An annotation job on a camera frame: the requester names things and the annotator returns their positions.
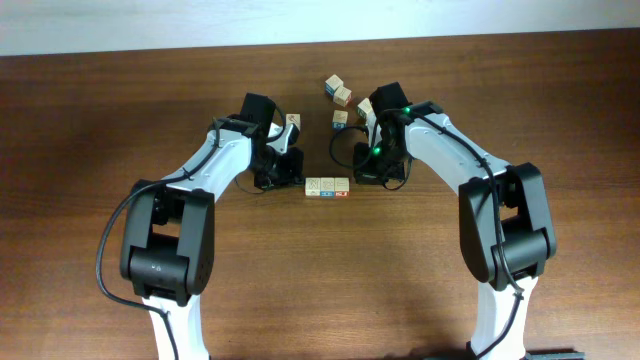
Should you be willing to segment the wooden block shell drawing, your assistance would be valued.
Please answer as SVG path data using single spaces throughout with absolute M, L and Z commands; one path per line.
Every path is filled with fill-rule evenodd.
M 308 177 L 305 179 L 305 195 L 307 197 L 318 197 L 321 195 L 321 179 L 319 177 Z

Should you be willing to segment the wooden block red U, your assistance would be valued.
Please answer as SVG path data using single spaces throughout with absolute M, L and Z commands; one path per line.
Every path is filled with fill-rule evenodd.
M 350 194 L 350 180 L 347 177 L 336 177 L 334 179 L 334 196 L 348 197 Z

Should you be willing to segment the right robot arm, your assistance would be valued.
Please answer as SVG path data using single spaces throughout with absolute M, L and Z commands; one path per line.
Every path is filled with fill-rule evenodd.
M 557 249 L 540 170 L 492 156 L 435 103 L 410 102 L 397 82 L 378 87 L 368 99 L 368 140 L 354 147 L 356 183 L 405 184 L 412 163 L 420 161 L 455 192 L 461 254 L 478 282 L 467 351 L 475 359 L 526 358 L 528 303 Z

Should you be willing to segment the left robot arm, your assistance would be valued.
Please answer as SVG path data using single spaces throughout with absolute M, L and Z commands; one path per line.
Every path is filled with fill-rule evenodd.
M 215 253 L 215 203 L 242 172 L 261 191 L 300 185 L 301 119 L 246 94 L 237 114 L 212 121 L 200 148 L 161 180 L 139 180 L 121 206 L 120 274 L 149 312 L 162 359 L 207 359 L 200 296 Z

